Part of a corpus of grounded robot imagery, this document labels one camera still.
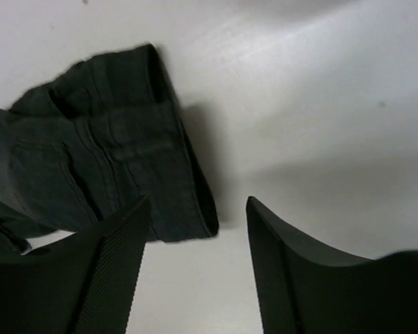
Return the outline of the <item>black trousers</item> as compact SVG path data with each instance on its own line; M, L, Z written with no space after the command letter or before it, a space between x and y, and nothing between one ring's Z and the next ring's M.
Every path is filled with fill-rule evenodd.
M210 187L156 48L94 56L0 109L0 255L78 232L137 198L149 241L217 235Z

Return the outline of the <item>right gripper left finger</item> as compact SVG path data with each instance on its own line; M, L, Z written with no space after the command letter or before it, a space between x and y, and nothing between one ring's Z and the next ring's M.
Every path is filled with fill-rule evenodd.
M0 333L124 333L150 222L140 197L69 237L0 257Z

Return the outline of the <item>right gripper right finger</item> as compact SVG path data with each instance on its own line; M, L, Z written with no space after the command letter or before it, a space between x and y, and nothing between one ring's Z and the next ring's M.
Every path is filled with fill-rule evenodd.
M418 250L376 260L333 248L246 205L265 333L418 333Z

